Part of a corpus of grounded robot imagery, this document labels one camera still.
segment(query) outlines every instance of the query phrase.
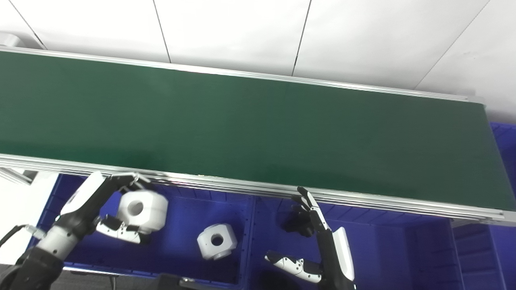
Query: metal frame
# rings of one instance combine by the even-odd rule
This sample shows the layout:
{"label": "metal frame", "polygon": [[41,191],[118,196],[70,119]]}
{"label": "metal frame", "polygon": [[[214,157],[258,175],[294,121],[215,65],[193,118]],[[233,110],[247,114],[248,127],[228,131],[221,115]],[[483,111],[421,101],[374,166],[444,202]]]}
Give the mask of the metal frame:
{"label": "metal frame", "polygon": [[461,95],[453,95],[453,94],[422,92],[422,91],[414,91],[414,90],[406,90],[406,89],[395,89],[395,88],[388,88],[388,87],[358,85],[358,84],[333,82],[330,80],[311,79],[311,78],[296,77],[296,76],[254,73],[254,72],[197,67],[197,66],[188,66],[188,65],[177,65],[174,63],[167,63],[167,62],[155,62],[155,61],[125,59],[125,58],[117,58],[117,57],[94,56],[94,55],[86,55],[86,54],[79,54],[79,53],[36,50],[36,49],[27,49],[24,47],[0,47],[0,52],[12,52],[12,53],[21,53],[21,54],[32,54],[32,55],[41,55],[41,56],[100,61],[100,62],[111,62],[111,63],[119,63],[119,64],[123,64],[123,65],[140,66],[140,67],[160,68],[160,69],[167,69],[167,70],[178,70],[178,71],[204,73],[204,74],[249,77],[249,78],[276,80],[276,81],[280,81],[280,82],[298,83],[298,84],[306,84],[306,85],[318,85],[318,86],[334,87],[334,88],[342,88],[342,89],[350,89],[350,90],[391,93],[391,94],[400,94],[400,95],[409,95],[409,96],[419,96],[422,98],[433,98],[433,99],[473,102],[473,103],[484,104],[483,99],[480,97],[476,97],[476,96],[470,97],[470,96],[461,96]]}
{"label": "metal frame", "polygon": [[[214,176],[172,173],[8,154],[0,154],[0,166],[73,175],[89,175],[95,171],[100,171],[104,175],[127,171],[138,171],[143,176],[149,178],[152,182],[166,185],[179,185],[196,189],[219,190],[235,192],[238,194],[251,194],[279,198],[289,198],[291,195],[296,193],[296,187],[293,185],[252,182]],[[326,203],[433,215],[454,219],[466,219],[473,222],[510,225],[516,227],[516,212],[341,190],[322,188],[308,189],[317,201]]]}

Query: aluminum rail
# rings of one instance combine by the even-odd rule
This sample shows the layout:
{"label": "aluminum rail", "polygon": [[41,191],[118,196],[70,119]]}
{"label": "aluminum rail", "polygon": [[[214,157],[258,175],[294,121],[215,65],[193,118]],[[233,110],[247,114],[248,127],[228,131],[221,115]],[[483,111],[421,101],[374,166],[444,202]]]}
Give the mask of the aluminum rail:
{"label": "aluminum rail", "polygon": [[[289,198],[296,192],[294,185],[252,182],[215,176],[172,173],[8,154],[0,154],[0,167],[17,167],[72,175],[89,175],[94,171],[100,171],[104,175],[138,171],[154,183],[165,185],[179,185],[196,189],[218,190],[278,198]],[[481,223],[511,225],[516,227],[516,212],[511,211],[323,188],[308,189],[317,201],[331,204],[433,215],[453,219],[466,219]]]}

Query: hole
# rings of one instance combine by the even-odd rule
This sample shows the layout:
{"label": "hole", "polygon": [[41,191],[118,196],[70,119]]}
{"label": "hole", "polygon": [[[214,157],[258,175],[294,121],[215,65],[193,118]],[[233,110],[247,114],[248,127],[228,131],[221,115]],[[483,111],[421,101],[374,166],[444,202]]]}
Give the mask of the hole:
{"label": "hole", "polygon": [[133,200],[129,203],[129,206],[127,206],[127,211],[132,216],[137,216],[141,213],[143,210],[143,203],[139,200]]}
{"label": "hole", "polygon": [[214,234],[212,236],[212,244],[214,246],[220,246],[224,242],[224,238],[219,234]]}

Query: white cube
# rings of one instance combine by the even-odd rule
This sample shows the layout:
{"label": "white cube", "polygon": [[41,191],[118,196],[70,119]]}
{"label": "white cube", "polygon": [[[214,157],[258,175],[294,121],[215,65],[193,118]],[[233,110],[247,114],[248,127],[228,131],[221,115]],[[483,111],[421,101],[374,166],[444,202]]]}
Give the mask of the white cube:
{"label": "white cube", "polygon": [[205,260],[218,260],[228,256],[238,244],[233,229],[227,223],[207,227],[197,237],[197,243]]}

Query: blue tray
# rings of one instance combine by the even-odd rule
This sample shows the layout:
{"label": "blue tray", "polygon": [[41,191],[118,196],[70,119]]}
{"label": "blue tray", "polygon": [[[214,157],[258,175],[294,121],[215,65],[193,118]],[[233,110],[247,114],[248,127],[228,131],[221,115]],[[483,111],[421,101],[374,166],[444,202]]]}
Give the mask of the blue tray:
{"label": "blue tray", "polygon": [[[51,226],[83,181],[80,176],[58,178],[40,227],[47,230]],[[264,260],[267,250],[275,250],[320,261],[315,237],[286,233],[280,227],[291,213],[294,203],[290,199],[176,186],[158,185],[157,190],[169,200],[167,224],[152,234],[150,245],[130,244],[94,233],[78,244],[66,265],[141,277],[167,272],[231,289],[316,289],[316,285],[291,277]],[[119,198],[120,194],[115,194],[101,214],[114,215]],[[507,248],[507,259],[499,259],[497,251],[509,245],[497,242],[491,235],[507,237],[511,232],[496,234],[485,225],[452,230],[446,218],[360,207],[322,203],[321,209],[332,229],[346,229],[358,289],[475,290],[479,289],[477,285],[491,286],[483,289],[512,285],[510,279],[504,282],[501,273],[510,272],[510,255],[516,252]],[[233,227],[238,248],[229,257],[206,261],[197,236],[209,225],[222,222]],[[480,230],[484,233],[476,237]]]}
{"label": "blue tray", "polygon": [[[40,219],[50,228],[62,206],[84,181],[80,176],[60,175]],[[137,245],[95,232],[86,236],[66,259],[67,266],[154,277],[161,272],[241,288],[246,280],[247,249],[254,197],[157,185],[168,203],[166,226],[152,233],[149,245]],[[102,207],[101,215],[116,215],[121,194],[115,193]],[[215,223],[228,223],[238,247],[217,261],[202,258],[197,236]]]}
{"label": "blue tray", "polygon": [[[288,199],[257,198],[249,289],[309,290],[264,260],[267,250],[319,262],[315,237],[286,233],[280,225],[292,211]],[[353,257],[357,289],[462,290],[449,222],[445,218],[322,204],[328,225],[344,227]]]}

